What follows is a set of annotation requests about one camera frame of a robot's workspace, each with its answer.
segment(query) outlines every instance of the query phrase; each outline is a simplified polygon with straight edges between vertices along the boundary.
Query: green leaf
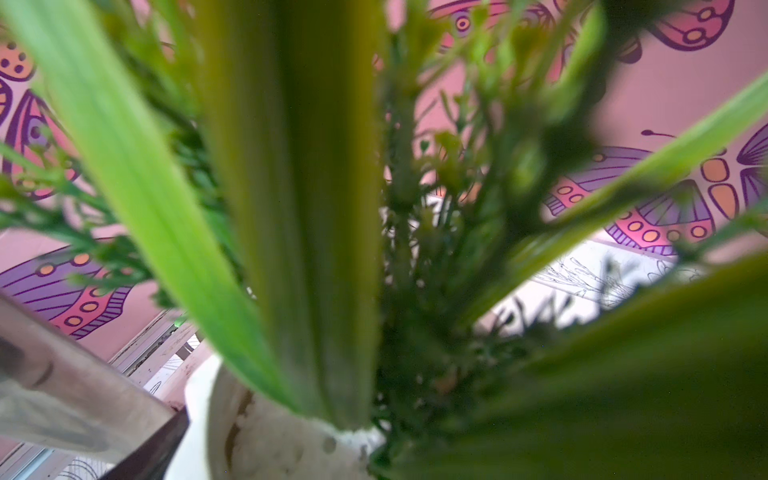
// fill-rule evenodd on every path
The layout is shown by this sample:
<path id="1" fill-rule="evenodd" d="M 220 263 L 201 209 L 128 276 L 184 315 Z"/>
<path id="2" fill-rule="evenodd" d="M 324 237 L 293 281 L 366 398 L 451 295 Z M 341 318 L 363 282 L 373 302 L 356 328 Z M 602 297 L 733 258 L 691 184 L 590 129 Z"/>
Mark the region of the green leaf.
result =
<path id="1" fill-rule="evenodd" d="M 386 471 L 411 478 L 759 478 L 768 254 L 648 290 L 508 372 Z"/>
<path id="2" fill-rule="evenodd" d="M 291 405 L 259 313 L 236 283 L 149 107 L 86 0 L 2 0 L 30 49 L 88 177 L 160 283 L 248 385 Z"/>
<path id="3" fill-rule="evenodd" d="M 342 427 L 369 422 L 379 341 L 373 19 L 371 0 L 206 0 L 196 14 L 246 276 L 300 409 Z"/>
<path id="4" fill-rule="evenodd" d="M 584 198 L 546 230 L 522 239 L 506 260 L 504 278 L 478 295 L 463 317 L 468 321 L 478 319 L 503 296 L 638 201 L 671 188 L 767 111 L 768 73 L 615 182 Z"/>

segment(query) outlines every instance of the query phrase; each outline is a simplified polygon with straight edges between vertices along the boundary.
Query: butterfly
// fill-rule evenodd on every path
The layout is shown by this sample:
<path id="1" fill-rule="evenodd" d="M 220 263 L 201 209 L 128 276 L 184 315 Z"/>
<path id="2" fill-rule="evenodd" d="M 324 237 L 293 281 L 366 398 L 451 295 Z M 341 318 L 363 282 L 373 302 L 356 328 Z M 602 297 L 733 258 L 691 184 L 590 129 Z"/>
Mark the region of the butterfly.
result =
<path id="1" fill-rule="evenodd" d="M 5 135 L 6 144 L 11 145 L 32 163 L 40 166 L 43 165 L 43 162 L 38 154 L 34 152 L 33 148 L 42 149 L 49 162 L 58 164 L 55 150 L 46 136 L 43 135 L 42 127 L 50 129 L 54 140 L 64 151 L 73 155 L 75 153 L 69 138 L 67 138 L 67 135 L 56 122 L 48 116 L 48 112 L 48 106 L 45 102 L 27 90 L 16 108 L 16 112 L 8 126 L 8 132 Z M 65 167 L 67 168 L 66 174 L 69 180 L 74 180 L 80 175 L 74 165 L 67 165 Z M 24 173 L 24 169 L 7 158 L 3 158 L 2 171 L 15 183 L 29 190 L 28 195 L 32 200 L 41 200 L 54 194 L 54 191 L 50 188 L 36 189 L 35 183 L 32 180 L 19 180 L 18 176 Z"/>
<path id="2" fill-rule="evenodd" d="M 64 247 L 0 273 L 0 287 L 63 333 L 81 339 L 123 313 L 132 286 L 108 292 L 73 284 L 67 277 L 102 278 L 107 273 L 89 254 Z"/>
<path id="3" fill-rule="evenodd" d="M 568 0 L 554 0 L 563 12 Z M 647 30 L 667 47 L 680 51 L 696 51 L 712 45 L 723 34 L 736 0 L 695 0 L 688 2 L 672 15 L 647 27 Z M 588 10 L 581 16 L 584 23 Z M 641 40 L 635 36 L 619 54 L 623 63 L 636 63 L 643 56 Z"/>
<path id="4" fill-rule="evenodd" d="M 451 19 L 452 32 L 443 35 L 440 44 L 441 51 L 450 49 L 457 38 L 464 38 L 469 35 L 474 28 L 474 25 L 472 25 L 471 11 L 473 8 L 482 6 L 483 4 L 483 0 L 458 0 L 457 2 L 434 8 L 429 12 L 431 18 L 450 17 Z M 490 2 L 486 5 L 486 8 L 488 9 L 488 19 L 485 21 L 484 25 L 486 28 L 493 28 L 498 24 L 502 16 L 510 11 L 507 2 Z M 554 29 L 555 19 L 554 15 L 546 6 L 540 2 L 533 2 L 523 12 L 520 19 L 520 25 L 531 28 L 543 28 L 544 30 L 551 31 Z M 554 64 L 548 73 L 550 81 L 557 81 L 560 78 L 563 68 L 571 57 L 571 51 L 573 50 L 575 42 L 576 34 L 575 31 L 573 31 L 565 39 L 561 53 L 554 60 Z M 492 52 L 487 59 L 492 61 Z"/>
<path id="5" fill-rule="evenodd" d="M 643 135 L 655 134 L 650 130 L 643 131 Z M 545 198 L 546 207 L 555 216 L 561 214 L 651 153 L 637 148 L 601 148 L 587 169 L 560 179 Z M 700 165 L 701 185 L 688 178 L 673 189 L 683 194 L 687 202 L 675 201 L 672 191 L 659 194 L 630 209 L 606 231 L 621 245 L 660 255 L 674 255 L 672 245 L 681 238 L 696 242 L 712 235 L 715 231 L 714 218 L 700 186 L 706 188 L 707 196 L 726 218 L 733 219 L 740 211 L 737 189 L 728 181 L 732 180 L 732 176 L 728 163 L 722 158 L 725 154 L 727 149 Z M 742 198 L 747 207 L 768 193 L 761 171 L 766 154 L 768 124 L 747 141 L 736 158 L 738 164 L 747 166 L 740 172 Z"/>

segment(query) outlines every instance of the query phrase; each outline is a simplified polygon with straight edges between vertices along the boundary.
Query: white vase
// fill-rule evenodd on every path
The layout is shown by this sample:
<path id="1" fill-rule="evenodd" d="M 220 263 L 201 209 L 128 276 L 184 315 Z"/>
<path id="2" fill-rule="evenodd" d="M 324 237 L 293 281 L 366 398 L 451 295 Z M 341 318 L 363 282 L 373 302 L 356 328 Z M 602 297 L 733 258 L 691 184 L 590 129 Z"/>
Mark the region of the white vase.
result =
<path id="1" fill-rule="evenodd" d="M 365 464 L 367 454 L 381 442 L 377 432 L 334 432 L 320 422 L 291 415 L 250 392 L 223 367 L 219 356 L 211 356 L 190 377 L 184 397 L 190 426 L 165 480 L 370 479 Z M 243 422 L 246 408 L 256 411 Z M 246 454 L 236 454 L 233 464 L 238 433 L 251 442 L 238 440 L 237 449 Z"/>

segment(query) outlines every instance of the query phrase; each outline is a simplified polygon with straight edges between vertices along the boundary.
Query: metal rod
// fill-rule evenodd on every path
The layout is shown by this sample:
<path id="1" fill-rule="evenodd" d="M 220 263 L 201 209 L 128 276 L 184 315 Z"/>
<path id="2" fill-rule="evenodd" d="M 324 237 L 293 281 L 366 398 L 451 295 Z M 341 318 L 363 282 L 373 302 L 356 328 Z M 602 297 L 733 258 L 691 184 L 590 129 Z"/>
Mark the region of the metal rod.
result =
<path id="1" fill-rule="evenodd" d="M 172 415 L 0 293 L 0 434 L 117 463 Z"/>

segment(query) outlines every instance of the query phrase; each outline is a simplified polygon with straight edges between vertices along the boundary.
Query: artificial plant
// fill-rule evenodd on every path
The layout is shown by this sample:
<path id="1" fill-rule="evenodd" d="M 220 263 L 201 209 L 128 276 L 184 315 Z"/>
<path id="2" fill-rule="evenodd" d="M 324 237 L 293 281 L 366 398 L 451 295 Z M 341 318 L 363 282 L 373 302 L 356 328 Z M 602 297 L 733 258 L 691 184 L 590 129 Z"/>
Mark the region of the artificial plant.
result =
<path id="1" fill-rule="evenodd" d="M 380 428 L 371 470 L 382 478 L 760 470 L 765 255 L 645 289 L 589 326 L 558 331 L 537 315 L 522 336 L 503 334 L 511 318 L 473 328 L 768 111 L 764 75 L 542 220 L 547 192 L 597 146 L 589 120 L 613 60 L 683 2 L 571 0 L 549 31 L 521 24 L 530 2 L 510 0 L 495 28 L 443 55 L 449 26 L 424 0 L 404 2 L 394 30 L 370 0 L 151 4 L 138 21 L 124 0 L 0 0 L 78 149 L 65 160 L 95 186 L 86 193 L 60 164 L 27 162 L 30 177 L 95 220 L 75 226 L 62 205 L 39 206 L 8 184 L 6 225 L 72 238 L 108 266 L 137 264 L 247 385 L 298 415 Z M 552 84 L 568 20 L 587 7 Z M 473 15 L 482 25 L 487 12 Z M 417 138 L 419 95 L 459 63 L 465 89 L 442 99 L 452 129 Z M 680 243 L 684 260 L 758 225 L 763 207 L 716 240 Z M 89 240 L 94 222 L 118 220 L 131 234 L 119 245 Z M 694 301 L 702 295 L 706 311 Z M 712 420 L 724 402 L 733 411 Z"/>

